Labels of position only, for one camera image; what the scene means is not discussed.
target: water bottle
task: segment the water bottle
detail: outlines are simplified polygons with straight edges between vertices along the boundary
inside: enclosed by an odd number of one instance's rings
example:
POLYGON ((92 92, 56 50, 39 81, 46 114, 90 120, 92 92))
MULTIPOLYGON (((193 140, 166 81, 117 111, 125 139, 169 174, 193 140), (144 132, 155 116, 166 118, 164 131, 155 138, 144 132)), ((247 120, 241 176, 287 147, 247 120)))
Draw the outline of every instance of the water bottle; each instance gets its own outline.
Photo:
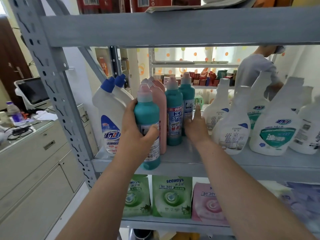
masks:
POLYGON ((6 104, 7 104, 8 116, 10 116, 10 119, 12 120, 14 125, 19 126, 19 125, 25 124, 25 121, 23 119, 20 109, 16 105, 14 105, 14 103, 11 101, 6 102, 6 104))

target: drawer handle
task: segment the drawer handle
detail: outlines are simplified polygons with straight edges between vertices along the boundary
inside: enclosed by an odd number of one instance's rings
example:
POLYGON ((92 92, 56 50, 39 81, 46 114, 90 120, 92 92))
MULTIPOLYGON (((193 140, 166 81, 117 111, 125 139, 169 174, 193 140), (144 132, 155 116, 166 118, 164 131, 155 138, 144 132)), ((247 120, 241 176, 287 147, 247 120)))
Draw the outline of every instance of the drawer handle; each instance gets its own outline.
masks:
POLYGON ((47 150, 49 147, 51 147, 53 144, 55 144, 56 142, 53 140, 51 142, 49 142, 47 145, 45 145, 43 148, 44 150, 47 150))

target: door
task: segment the door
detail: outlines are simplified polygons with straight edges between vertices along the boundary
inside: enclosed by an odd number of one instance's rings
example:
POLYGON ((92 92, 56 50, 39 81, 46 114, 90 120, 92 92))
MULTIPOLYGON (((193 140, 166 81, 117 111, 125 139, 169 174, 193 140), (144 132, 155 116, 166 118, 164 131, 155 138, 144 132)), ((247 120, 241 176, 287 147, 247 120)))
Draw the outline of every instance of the door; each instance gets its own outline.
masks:
POLYGON ((0 15, 0 79, 11 101, 26 110, 22 97, 14 92, 14 81, 31 78, 31 72, 6 15, 0 15))

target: toilet cleaner bottle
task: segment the toilet cleaner bottle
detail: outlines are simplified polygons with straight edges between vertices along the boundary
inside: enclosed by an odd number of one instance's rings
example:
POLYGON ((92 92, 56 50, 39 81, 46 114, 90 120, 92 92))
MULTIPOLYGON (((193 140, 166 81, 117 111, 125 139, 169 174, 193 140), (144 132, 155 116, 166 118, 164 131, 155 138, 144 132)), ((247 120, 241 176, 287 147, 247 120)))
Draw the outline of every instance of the toilet cleaner bottle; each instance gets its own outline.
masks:
POLYGON ((303 154, 314 154, 320 147, 320 95, 298 113, 302 125, 289 147, 303 154))
POLYGON ((182 142, 183 96, 178 89, 175 76, 170 76, 165 92, 167 98, 167 145, 176 146, 182 142))
MULTIPOLYGON (((134 108, 134 116, 139 131, 143 136, 147 134, 151 125, 157 125, 159 129, 159 107, 152 100, 152 91, 148 84, 143 83, 137 93, 138 103, 134 108)), ((159 136, 152 144, 150 151, 142 163, 147 170, 152 170, 160 164, 159 136)))
POLYGON ((216 123, 229 112, 229 82, 230 80, 227 78, 220 79, 215 99, 203 111, 203 117, 210 135, 216 123))
POLYGON ((149 80, 149 81, 152 81, 152 82, 154 83, 154 85, 155 85, 156 87, 160 88, 163 92, 166 91, 166 88, 165 88, 165 86, 162 84, 162 82, 159 81, 159 80, 156 80, 153 76, 150 76, 148 80, 149 80))
POLYGON ((250 119, 250 136, 252 135, 254 125, 261 115, 262 111, 269 104, 269 101, 264 97, 264 91, 271 84, 271 72, 260 72, 257 80, 251 87, 250 101, 248 104, 248 116, 250 119))
POLYGON ((117 152, 122 117, 126 110, 124 102, 112 93, 114 86, 110 79, 106 79, 92 97, 93 105, 99 110, 103 146, 112 156, 117 152))
POLYGON ((230 111, 213 128, 212 140, 229 155, 240 153, 247 143, 250 119, 245 108, 248 106, 249 98, 250 87, 238 87, 230 111))
POLYGON ((111 81, 114 82, 114 88, 112 93, 120 100, 122 100, 126 105, 128 105, 134 98, 133 96, 128 93, 124 88, 123 85, 126 82, 126 76, 125 74, 121 74, 120 76, 117 76, 115 79, 113 77, 110 77, 111 81))
POLYGON ((182 117, 182 135, 185 136, 183 121, 192 119, 193 101, 195 99, 195 88, 191 86, 191 77, 189 72, 185 72, 181 78, 179 91, 183 97, 183 117, 182 117))
POLYGON ((252 151, 268 156, 281 156, 285 153, 302 123, 302 119, 291 109, 297 102, 296 98, 302 98, 303 82, 303 78, 287 78, 286 83, 269 102, 254 125, 249 142, 252 151))
POLYGON ((160 154, 164 154, 167 150, 167 99, 165 93, 154 85, 148 79, 143 79, 141 84, 148 84, 152 92, 152 101, 158 105, 160 109, 159 119, 159 140, 160 140, 160 154))

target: gray metal shelving unit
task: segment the gray metal shelving unit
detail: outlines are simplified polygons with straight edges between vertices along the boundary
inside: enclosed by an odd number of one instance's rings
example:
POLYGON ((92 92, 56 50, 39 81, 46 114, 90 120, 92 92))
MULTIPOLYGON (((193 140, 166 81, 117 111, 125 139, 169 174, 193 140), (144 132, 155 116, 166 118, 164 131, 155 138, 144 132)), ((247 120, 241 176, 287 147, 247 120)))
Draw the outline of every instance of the gray metal shelving unit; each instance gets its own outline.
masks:
MULTIPOLYGON (((320 7, 70 15, 61 0, 46 1, 57 16, 46 16, 41 0, 9 0, 89 187, 111 159, 103 151, 94 159, 67 80, 65 71, 69 67, 62 47, 79 47, 103 81, 106 76, 89 46, 320 44, 320 29, 314 28, 320 23, 320 7), (208 28, 217 20, 218 32, 216 28, 208 28)), ((307 156, 289 150, 283 157, 267 157, 246 149, 233 158, 257 179, 320 182, 319 153, 307 156)), ((156 170, 138 169, 137 173, 206 177, 197 151, 186 140, 181 146, 168 147, 156 170)), ((123 219, 121 226, 232 234, 228 227, 154 217, 123 219)))

